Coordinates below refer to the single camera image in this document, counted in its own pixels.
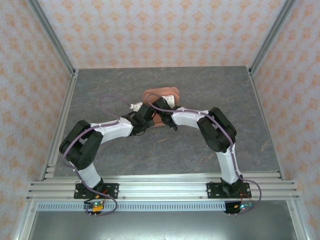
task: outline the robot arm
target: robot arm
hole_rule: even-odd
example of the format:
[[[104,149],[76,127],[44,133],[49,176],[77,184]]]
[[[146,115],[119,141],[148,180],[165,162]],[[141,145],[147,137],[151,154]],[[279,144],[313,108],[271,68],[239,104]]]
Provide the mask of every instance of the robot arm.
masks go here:
[[[156,110],[150,106],[142,104],[138,111],[131,112],[120,118],[119,123],[110,121],[105,123],[87,123],[82,120],[79,121],[68,136],[61,143],[59,151],[64,154],[71,142],[84,130],[96,126],[95,129],[89,131],[82,136],[85,143],[80,141],[70,149],[66,155],[66,159],[78,170],[83,181],[92,189],[96,191],[101,190],[103,180],[97,173],[93,164],[93,160],[97,154],[100,144],[120,137],[135,136],[144,132],[147,128],[154,125],[153,115],[157,113],[160,115],[162,122],[169,127],[177,130],[177,126],[185,125],[197,128],[201,131],[208,146],[217,154],[218,161],[221,168],[221,181],[226,186],[227,191],[233,188],[234,185],[240,181],[235,173],[235,168],[231,156],[230,142],[226,136],[215,126],[209,118],[200,113],[206,113],[213,117],[228,133],[233,143],[237,134],[235,128],[223,115],[223,113],[216,107],[211,110],[195,112],[184,112],[184,107],[175,106],[171,108],[168,103],[162,98],[153,103],[161,109],[177,110],[179,112],[164,112]],[[235,144],[233,144],[232,152],[235,151]]]

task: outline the patterned wallpaper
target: patterned wallpaper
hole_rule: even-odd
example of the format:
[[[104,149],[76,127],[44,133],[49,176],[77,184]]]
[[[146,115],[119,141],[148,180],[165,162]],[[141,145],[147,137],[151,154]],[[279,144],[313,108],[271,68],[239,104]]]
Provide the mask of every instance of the patterned wallpaper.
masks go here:
[[[0,239],[11,240],[70,77],[26,0],[1,0],[0,26]]]
[[[308,222],[319,237],[319,0],[296,2],[254,78],[285,176],[297,180]]]
[[[250,66],[285,0],[40,0],[75,68]]]

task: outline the gray marble surface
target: gray marble surface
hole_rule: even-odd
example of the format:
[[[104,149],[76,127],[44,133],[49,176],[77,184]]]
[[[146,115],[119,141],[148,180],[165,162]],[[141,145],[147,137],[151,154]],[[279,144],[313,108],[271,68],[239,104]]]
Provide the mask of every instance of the gray marble surface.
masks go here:
[[[279,169],[244,66],[81,69],[63,136],[79,120],[113,120],[99,107],[104,95],[118,95],[135,104],[145,90],[163,87],[177,87],[179,105],[185,108],[222,110],[237,130],[235,154],[240,171]],[[119,116],[131,111],[114,99],[105,99],[103,107]],[[178,126],[178,131],[166,126],[149,128],[142,136],[108,141],[100,146],[94,164],[101,175],[220,172],[218,158],[200,131],[187,126]],[[54,176],[74,176],[61,164],[61,155]]]

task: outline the ventilated strip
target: ventilated strip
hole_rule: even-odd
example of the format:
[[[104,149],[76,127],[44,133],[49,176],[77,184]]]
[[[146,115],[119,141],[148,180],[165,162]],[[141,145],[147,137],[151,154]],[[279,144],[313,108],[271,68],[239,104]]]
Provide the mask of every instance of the ventilated strip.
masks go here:
[[[115,207],[112,202],[104,204],[104,211]],[[40,212],[82,212],[86,205],[82,202],[41,201],[37,211]],[[181,202],[118,202],[118,212],[192,212],[192,211],[225,211],[224,201],[181,201]]]

